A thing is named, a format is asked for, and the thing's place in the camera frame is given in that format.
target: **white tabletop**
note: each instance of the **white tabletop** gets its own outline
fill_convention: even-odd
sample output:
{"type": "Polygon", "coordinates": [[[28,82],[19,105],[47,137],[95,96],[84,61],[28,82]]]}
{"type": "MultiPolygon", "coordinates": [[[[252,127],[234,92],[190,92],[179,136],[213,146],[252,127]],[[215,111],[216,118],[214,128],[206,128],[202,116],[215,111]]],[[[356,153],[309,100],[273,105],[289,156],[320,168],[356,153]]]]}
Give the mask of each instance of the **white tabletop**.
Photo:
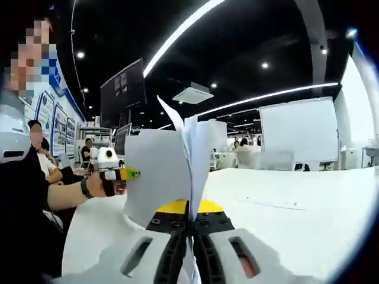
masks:
{"type": "MultiPolygon", "coordinates": [[[[376,206],[374,168],[338,172],[225,169],[209,174],[203,198],[217,202],[235,228],[279,252],[298,275],[327,279],[348,257],[376,206]]],[[[100,252],[136,229],[123,217],[126,196],[92,199],[72,219],[62,274],[95,265],[100,252]]]]}

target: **poster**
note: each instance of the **poster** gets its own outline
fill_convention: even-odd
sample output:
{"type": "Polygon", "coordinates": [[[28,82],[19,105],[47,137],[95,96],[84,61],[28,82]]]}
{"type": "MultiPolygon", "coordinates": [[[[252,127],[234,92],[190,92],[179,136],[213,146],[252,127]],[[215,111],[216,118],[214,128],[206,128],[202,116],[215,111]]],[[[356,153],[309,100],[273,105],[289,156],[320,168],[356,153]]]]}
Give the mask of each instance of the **poster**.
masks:
{"type": "Polygon", "coordinates": [[[75,154],[75,122],[71,118],[67,119],[66,153],[68,156],[75,154]]]}
{"type": "Polygon", "coordinates": [[[54,129],[53,129],[53,156],[58,156],[66,151],[66,130],[67,130],[67,115],[62,107],[58,104],[54,111],[54,129]]]}
{"type": "Polygon", "coordinates": [[[43,91],[38,100],[36,120],[42,125],[43,137],[51,144],[50,135],[53,124],[54,99],[47,91],[43,91]]]}

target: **hand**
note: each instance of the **hand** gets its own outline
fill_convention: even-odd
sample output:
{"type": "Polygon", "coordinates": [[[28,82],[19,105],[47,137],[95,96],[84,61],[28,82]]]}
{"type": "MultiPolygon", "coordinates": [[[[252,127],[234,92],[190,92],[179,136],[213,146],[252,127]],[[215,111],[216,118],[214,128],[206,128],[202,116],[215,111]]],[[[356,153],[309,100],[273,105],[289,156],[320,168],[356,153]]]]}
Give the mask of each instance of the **hand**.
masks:
{"type": "Polygon", "coordinates": [[[87,188],[89,193],[94,197],[107,197],[105,194],[104,185],[112,186],[114,195],[122,195],[125,193],[125,186],[115,185],[110,180],[102,180],[98,172],[94,172],[87,179],[87,188]]]}

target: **person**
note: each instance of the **person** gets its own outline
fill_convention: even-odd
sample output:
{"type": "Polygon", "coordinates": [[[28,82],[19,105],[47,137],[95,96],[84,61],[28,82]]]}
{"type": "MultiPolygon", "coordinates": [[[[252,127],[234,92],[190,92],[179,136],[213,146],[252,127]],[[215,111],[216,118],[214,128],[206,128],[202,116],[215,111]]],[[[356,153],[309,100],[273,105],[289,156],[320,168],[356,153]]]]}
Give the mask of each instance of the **person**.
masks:
{"type": "Polygon", "coordinates": [[[240,149],[248,149],[249,148],[249,142],[248,139],[245,137],[242,138],[241,142],[239,143],[240,149]]]}
{"type": "MultiPolygon", "coordinates": [[[[30,128],[34,127],[35,125],[40,127],[41,128],[41,133],[42,133],[42,127],[41,127],[41,124],[38,120],[30,120],[28,122],[28,125],[30,128]]],[[[45,178],[46,180],[49,182],[49,184],[53,184],[53,183],[59,183],[61,180],[62,180],[62,173],[60,172],[60,170],[58,169],[57,166],[55,166],[47,157],[45,154],[45,149],[42,150],[42,143],[43,143],[43,139],[41,142],[39,141],[32,141],[32,146],[35,148],[35,150],[37,151],[37,156],[38,156],[38,160],[40,162],[40,166],[41,166],[41,170],[42,172],[45,174],[45,178]]]]}
{"type": "Polygon", "coordinates": [[[87,138],[85,140],[85,146],[82,148],[82,161],[83,162],[89,162],[89,158],[91,157],[91,148],[92,148],[93,142],[91,138],[87,138]]]}
{"type": "MultiPolygon", "coordinates": [[[[50,25],[46,19],[35,20],[33,24],[12,54],[5,89],[0,93],[2,102],[13,97],[12,102],[20,103],[17,97],[28,94],[27,83],[37,75],[36,65],[41,65],[41,52],[49,44],[50,25]]],[[[61,274],[64,241],[43,209],[73,208],[92,197],[123,194],[125,188],[115,188],[110,181],[102,180],[99,173],[72,185],[49,184],[33,146],[42,141],[40,125],[30,128],[30,140],[31,147],[23,160],[0,164],[0,222],[2,242],[6,244],[1,251],[2,271],[20,282],[46,283],[45,275],[61,274]]]]}
{"type": "Polygon", "coordinates": [[[49,142],[45,137],[42,139],[41,143],[41,149],[38,151],[38,153],[41,153],[47,157],[47,159],[53,163],[54,166],[58,167],[58,162],[54,157],[50,154],[50,145],[49,142]]]}

